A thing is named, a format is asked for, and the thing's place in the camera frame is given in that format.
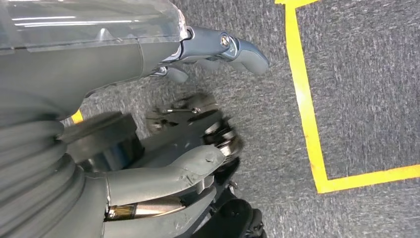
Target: yellow tape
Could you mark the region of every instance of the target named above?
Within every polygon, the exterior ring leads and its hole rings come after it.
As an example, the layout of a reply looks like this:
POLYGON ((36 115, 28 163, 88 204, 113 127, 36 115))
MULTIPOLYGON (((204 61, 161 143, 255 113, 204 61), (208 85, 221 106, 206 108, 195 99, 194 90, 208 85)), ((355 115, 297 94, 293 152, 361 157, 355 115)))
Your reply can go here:
POLYGON ((80 109, 77 110, 77 112, 71 116, 71 119, 73 120, 75 124, 83 121, 83 116, 82 116, 82 113, 80 112, 80 109))
POLYGON ((384 182, 394 182, 403 179, 420 177, 420 165, 406 166, 385 171, 377 171, 362 175, 354 175, 345 178, 329 180, 324 184, 319 193, 333 192, 338 190, 362 187, 384 182))
POLYGON ((310 3, 316 2, 318 0, 275 0, 275 4, 285 4, 286 6, 291 6, 294 8, 305 6, 310 3))
POLYGON ((301 114, 302 128, 305 135, 308 157, 318 190, 320 184, 327 181, 321 144, 316 126, 314 106, 312 105, 311 89, 306 72, 305 58, 299 34, 298 20, 294 6, 286 4, 286 48, 295 85, 296 98, 301 114))
POLYGON ((318 193, 420 177, 420 165, 328 180, 312 102, 296 8, 317 0, 276 0, 286 6, 286 48, 296 91, 308 158, 318 193))

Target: screw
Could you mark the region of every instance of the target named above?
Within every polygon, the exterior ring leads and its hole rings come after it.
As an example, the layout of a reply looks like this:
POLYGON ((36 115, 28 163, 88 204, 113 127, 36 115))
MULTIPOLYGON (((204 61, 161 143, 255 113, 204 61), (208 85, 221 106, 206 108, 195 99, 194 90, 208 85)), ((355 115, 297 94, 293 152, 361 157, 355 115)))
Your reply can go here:
POLYGON ((222 44, 223 47, 228 47, 229 46, 229 37, 226 35, 222 35, 222 37, 220 38, 220 43, 222 44))

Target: clear plastic shell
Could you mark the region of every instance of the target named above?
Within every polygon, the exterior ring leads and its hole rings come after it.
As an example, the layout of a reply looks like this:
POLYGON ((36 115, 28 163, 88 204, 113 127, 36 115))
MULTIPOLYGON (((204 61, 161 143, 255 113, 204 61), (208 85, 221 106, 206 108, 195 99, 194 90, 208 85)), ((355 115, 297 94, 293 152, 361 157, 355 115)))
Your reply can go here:
POLYGON ((0 54, 187 37, 184 16, 168 0, 0 0, 0 54))

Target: bolt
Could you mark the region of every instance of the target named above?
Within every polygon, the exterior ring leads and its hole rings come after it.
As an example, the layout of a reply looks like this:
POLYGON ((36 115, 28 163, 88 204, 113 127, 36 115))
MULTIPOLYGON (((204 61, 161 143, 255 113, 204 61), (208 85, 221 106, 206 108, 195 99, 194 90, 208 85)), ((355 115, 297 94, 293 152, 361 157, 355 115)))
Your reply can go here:
POLYGON ((220 43, 222 44, 223 47, 228 47, 229 46, 229 37, 226 35, 222 35, 222 37, 220 38, 220 43))
POLYGON ((238 189, 238 183, 234 181, 229 181, 229 185, 232 186, 234 189, 238 189))

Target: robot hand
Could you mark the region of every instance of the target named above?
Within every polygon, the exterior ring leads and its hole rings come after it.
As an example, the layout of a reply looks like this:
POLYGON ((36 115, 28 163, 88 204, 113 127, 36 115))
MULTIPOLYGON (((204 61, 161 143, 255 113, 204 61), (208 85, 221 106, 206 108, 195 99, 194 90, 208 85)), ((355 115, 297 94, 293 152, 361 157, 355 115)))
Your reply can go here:
POLYGON ((189 38, 180 43, 178 50, 163 60, 152 76, 168 76, 177 82, 184 82, 188 75, 176 67, 177 63, 199 63, 207 69, 218 68, 220 62, 227 62, 236 70, 248 70, 261 75, 268 70, 269 62, 252 43, 238 39, 225 31, 201 27, 187 27, 189 38))

